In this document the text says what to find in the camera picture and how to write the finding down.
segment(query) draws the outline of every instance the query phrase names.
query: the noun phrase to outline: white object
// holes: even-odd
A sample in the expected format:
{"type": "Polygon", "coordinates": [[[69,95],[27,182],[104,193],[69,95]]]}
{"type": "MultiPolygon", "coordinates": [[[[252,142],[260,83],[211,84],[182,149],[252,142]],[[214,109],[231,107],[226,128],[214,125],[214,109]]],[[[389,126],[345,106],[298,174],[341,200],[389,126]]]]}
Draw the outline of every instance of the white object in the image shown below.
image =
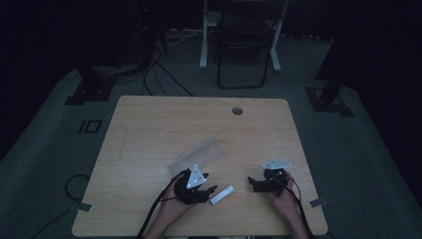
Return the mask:
{"type": "Polygon", "coordinates": [[[213,198],[211,198],[210,202],[212,205],[215,205],[217,202],[219,202],[221,199],[225,198],[226,196],[230,195],[232,192],[235,191],[235,188],[230,185],[226,188],[224,188],[220,193],[215,195],[213,198]]]}
{"type": "Polygon", "coordinates": [[[201,169],[199,169],[198,164],[195,164],[190,172],[189,180],[187,181],[186,188],[190,189],[202,185],[207,181],[204,174],[202,174],[201,169]]]}
{"type": "Polygon", "coordinates": [[[292,167],[292,164],[289,162],[284,162],[284,161],[273,158],[271,161],[263,164],[263,167],[265,169],[281,169],[281,168],[292,167]]]}

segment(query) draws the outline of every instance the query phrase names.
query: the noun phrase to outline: dark background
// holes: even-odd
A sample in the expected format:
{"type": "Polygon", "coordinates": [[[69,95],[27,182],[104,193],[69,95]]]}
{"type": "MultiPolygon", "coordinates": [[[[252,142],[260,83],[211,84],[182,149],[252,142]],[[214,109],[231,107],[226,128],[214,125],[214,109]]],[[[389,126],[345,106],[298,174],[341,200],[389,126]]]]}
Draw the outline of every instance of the dark background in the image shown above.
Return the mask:
{"type": "MultiPolygon", "coordinates": [[[[210,2],[218,8],[222,1],[210,2]]],[[[0,158],[69,71],[136,61],[133,49],[142,44],[136,29],[151,19],[139,17],[135,6],[133,0],[0,3],[0,158]]],[[[163,0],[163,28],[199,29],[202,9],[198,0],[163,0]]],[[[412,0],[292,0],[282,30],[298,40],[334,38],[317,78],[358,91],[419,203],[421,11],[412,0]]]]}

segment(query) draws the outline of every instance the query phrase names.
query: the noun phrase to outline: chair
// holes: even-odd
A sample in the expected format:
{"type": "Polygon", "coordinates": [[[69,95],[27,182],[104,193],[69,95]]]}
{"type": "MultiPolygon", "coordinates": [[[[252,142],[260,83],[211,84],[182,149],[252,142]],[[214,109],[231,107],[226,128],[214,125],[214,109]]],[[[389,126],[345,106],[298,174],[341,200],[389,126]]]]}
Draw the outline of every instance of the chair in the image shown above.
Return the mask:
{"type": "Polygon", "coordinates": [[[266,80],[276,24],[282,18],[281,0],[231,0],[222,7],[216,56],[218,85],[222,89],[253,89],[266,80]],[[227,85],[221,77],[221,60],[226,55],[253,55],[255,62],[266,49],[264,76],[255,85],[227,85]]]}

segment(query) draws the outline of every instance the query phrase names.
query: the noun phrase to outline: gray carpet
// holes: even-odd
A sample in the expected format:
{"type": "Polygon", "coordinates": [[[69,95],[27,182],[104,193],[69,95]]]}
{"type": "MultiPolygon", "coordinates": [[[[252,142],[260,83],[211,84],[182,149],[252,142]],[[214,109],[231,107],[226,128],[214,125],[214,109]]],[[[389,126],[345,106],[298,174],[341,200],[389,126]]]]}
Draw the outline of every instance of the gray carpet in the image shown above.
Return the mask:
{"type": "MultiPolygon", "coordinates": [[[[159,63],[195,97],[286,99],[303,143],[329,234],[318,238],[422,238],[422,213],[398,172],[388,149],[362,106],[357,92],[343,88],[340,95],[355,118],[315,113],[305,87],[323,87],[315,75],[330,43],[281,39],[278,52],[282,71],[271,69],[266,83],[255,90],[220,90],[214,45],[210,43],[207,70],[199,69],[201,42],[184,41],[169,47],[159,63]]],[[[103,72],[114,69],[99,67],[103,72]]],[[[159,67],[147,75],[148,88],[163,95],[188,96],[159,67]]],[[[242,77],[228,72],[226,77],[242,77]]],[[[140,95],[139,76],[117,79],[106,103],[64,106],[78,86],[71,72],[51,92],[37,115],[0,164],[0,238],[30,238],[46,223],[66,211],[72,200],[65,193],[73,175],[90,175],[120,96],[140,95]],[[84,120],[102,120],[97,133],[80,132],[84,120]]],[[[82,196],[86,182],[79,178],[70,192],[82,196]]],[[[74,238],[71,211],[47,227],[38,238],[74,238]]]]}

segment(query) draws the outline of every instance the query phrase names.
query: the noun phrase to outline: desk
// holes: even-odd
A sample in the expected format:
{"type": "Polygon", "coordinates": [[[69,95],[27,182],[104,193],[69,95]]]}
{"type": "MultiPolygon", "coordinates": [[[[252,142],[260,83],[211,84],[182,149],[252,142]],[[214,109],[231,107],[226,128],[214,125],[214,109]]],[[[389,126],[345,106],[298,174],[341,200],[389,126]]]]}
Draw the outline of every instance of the desk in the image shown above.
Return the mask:
{"type": "MultiPolygon", "coordinates": [[[[280,33],[282,31],[283,22],[285,20],[286,9],[289,5],[289,0],[285,0],[282,18],[276,27],[274,33],[273,45],[271,46],[270,56],[273,63],[273,69],[275,72],[282,70],[280,66],[279,56],[277,55],[277,43],[279,42],[280,33]]],[[[203,14],[203,31],[202,31],[202,47],[201,47],[201,58],[199,60],[199,67],[206,69],[208,66],[208,27],[217,27],[217,23],[220,19],[220,13],[214,11],[208,11],[208,0],[204,0],[204,14],[203,14]]]]}
{"type": "Polygon", "coordinates": [[[83,199],[93,208],[78,212],[74,235],[136,235],[170,181],[166,167],[215,134],[225,153],[202,168],[210,173],[202,187],[218,185],[213,195],[229,184],[235,191],[215,206],[198,204],[166,236],[289,234],[266,196],[253,192],[247,180],[263,179],[262,164],[273,157],[293,164],[290,173],[301,189],[313,233],[327,231],[321,208],[309,204],[317,192],[285,100],[122,97],[83,199]],[[234,115],[234,107],[243,113],[234,115]]]}

